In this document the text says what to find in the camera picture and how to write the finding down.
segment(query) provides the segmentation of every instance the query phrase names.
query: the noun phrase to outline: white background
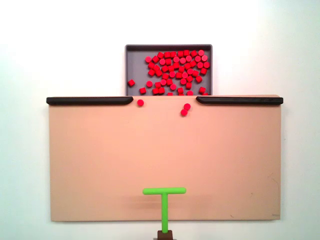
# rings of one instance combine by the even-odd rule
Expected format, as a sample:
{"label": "white background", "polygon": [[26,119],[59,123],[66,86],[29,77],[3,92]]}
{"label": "white background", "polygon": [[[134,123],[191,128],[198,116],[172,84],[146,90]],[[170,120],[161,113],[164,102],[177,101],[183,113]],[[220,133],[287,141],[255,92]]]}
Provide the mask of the white background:
{"label": "white background", "polygon": [[281,220],[170,222],[174,238],[319,239],[318,0],[0,1],[0,239],[156,237],[159,222],[50,221],[46,97],[124,95],[126,44],[212,44],[213,94],[284,98]]}

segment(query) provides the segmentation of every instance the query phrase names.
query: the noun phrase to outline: gray tray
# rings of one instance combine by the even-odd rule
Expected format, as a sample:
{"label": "gray tray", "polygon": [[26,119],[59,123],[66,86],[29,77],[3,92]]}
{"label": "gray tray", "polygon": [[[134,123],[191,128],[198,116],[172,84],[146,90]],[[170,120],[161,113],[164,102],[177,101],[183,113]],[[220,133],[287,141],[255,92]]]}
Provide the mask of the gray tray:
{"label": "gray tray", "polygon": [[[126,95],[127,96],[140,96],[139,89],[145,88],[146,93],[144,95],[152,96],[152,89],[155,88],[155,83],[160,82],[162,77],[157,77],[156,75],[150,76],[148,74],[149,68],[148,63],[146,63],[145,58],[150,56],[153,58],[158,55],[158,52],[173,52],[173,51],[182,51],[182,50],[204,50],[204,54],[208,56],[208,62],[210,63],[210,68],[208,69],[206,75],[202,76],[202,82],[197,83],[194,79],[192,81],[193,95],[201,95],[199,94],[199,88],[206,88],[206,93],[212,95],[212,79],[213,79],[213,53],[212,53],[212,45],[211,44],[186,44],[186,45],[126,45],[125,46],[125,87],[126,87]],[[135,85],[130,87],[128,85],[128,81],[133,79],[135,81]],[[148,88],[146,86],[147,81],[153,82],[153,87]],[[180,79],[173,78],[173,83],[177,88],[183,87],[184,95],[186,95],[187,91],[185,86],[180,84]],[[168,92],[172,92],[173,95],[178,95],[178,91],[171,91],[169,86],[164,86],[165,94]]]}

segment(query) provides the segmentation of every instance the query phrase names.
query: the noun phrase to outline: tan board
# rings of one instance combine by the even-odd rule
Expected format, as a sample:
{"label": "tan board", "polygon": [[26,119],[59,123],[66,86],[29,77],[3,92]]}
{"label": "tan board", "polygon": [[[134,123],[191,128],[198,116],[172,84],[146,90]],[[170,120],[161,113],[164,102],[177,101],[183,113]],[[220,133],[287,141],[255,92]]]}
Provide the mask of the tan board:
{"label": "tan board", "polygon": [[142,194],[157,187],[187,189],[169,220],[280,218],[280,105],[133,98],[49,106],[52,221],[160,220],[160,196]]}

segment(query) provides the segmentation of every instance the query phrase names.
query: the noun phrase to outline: green handle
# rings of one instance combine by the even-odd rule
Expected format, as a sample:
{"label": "green handle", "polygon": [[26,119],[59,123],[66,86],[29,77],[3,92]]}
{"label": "green handle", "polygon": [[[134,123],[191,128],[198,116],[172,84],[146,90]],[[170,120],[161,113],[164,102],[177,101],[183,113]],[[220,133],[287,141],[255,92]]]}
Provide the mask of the green handle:
{"label": "green handle", "polygon": [[144,195],[161,195],[161,223],[162,232],[168,232],[168,194],[185,194],[185,187],[161,187],[161,188],[145,188],[143,189]]}

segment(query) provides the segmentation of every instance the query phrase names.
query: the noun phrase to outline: brown base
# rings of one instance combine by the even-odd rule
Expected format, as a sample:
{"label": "brown base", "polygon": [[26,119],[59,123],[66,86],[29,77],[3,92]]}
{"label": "brown base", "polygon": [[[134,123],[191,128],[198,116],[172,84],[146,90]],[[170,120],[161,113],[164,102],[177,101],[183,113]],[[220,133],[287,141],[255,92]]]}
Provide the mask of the brown base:
{"label": "brown base", "polygon": [[163,233],[161,230],[158,231],[157,240],[173,240],[172,231],[169,230],[167,233]]}

